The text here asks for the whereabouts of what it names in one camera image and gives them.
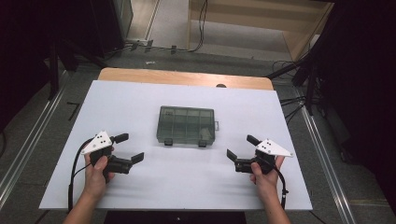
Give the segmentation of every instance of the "gray plastic box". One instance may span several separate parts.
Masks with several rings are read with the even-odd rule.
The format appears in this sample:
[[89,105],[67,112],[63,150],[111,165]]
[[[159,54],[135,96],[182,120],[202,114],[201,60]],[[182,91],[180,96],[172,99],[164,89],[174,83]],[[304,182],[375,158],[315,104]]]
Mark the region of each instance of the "gray plastic box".
[[211,146],[215,141],[215,111],[163,105],[158,120],[157,139],[166,146]]

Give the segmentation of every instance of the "white table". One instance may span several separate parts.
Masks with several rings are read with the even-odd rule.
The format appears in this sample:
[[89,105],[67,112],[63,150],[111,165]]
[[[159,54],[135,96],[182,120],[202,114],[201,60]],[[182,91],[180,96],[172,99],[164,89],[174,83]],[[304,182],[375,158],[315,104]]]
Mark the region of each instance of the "white table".
[[[156,131],[161,105],[213,108],[219,122],[213,146],[158,143]],[[99,131],[128,133],[130,139],[114,145],[119,158],[145,152],[145,159],[128,175],[117,174],[97,208],[108,210],[216,210],[263,209],[249,174],[236,173],[227,148],[250,159],[254,146],[248,134],[270,138],[294,153],[286,158],[287,210],[311,210],[312,205],[290,134],[275,91],[200,86],[94,81],[54,170],[41,209],[67,209],[67,187],[80,145]],[[77,168],[84,166],[81,157]],[[83,189],[77,175],[74,202]],[[278,182],[280,196],[281,182]]]

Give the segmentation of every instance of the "human hand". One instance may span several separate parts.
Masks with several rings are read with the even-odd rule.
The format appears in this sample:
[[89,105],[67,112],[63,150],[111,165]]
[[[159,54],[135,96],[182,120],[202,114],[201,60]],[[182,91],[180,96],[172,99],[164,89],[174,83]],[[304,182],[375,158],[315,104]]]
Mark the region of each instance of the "human hand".
[[[84,155],[85,164],[91,163],[89,154]],[[85,186],[82,196],[88,197],[94,203],[98,203],[106,192],[106,180],[103,176],[103,170],[107,166],[107,157],[101,157],[94,166],[89,165],[85,171]],[[108,179],[111,180],[114,173],[108,173]]]
[[[285,160],[284,157],[276,157],[277,169],[280,169],[283,160]],[[275,170],[272,170],[267,175],[264,175],[262,173],[262,168],[257,162],[251,163],[251,170],[253,171],[253,174],[250,175],[250,181],[252,181],[257,186],[260,200],[263,203],[267,203],[271,198],[277,198],[277,172]]]

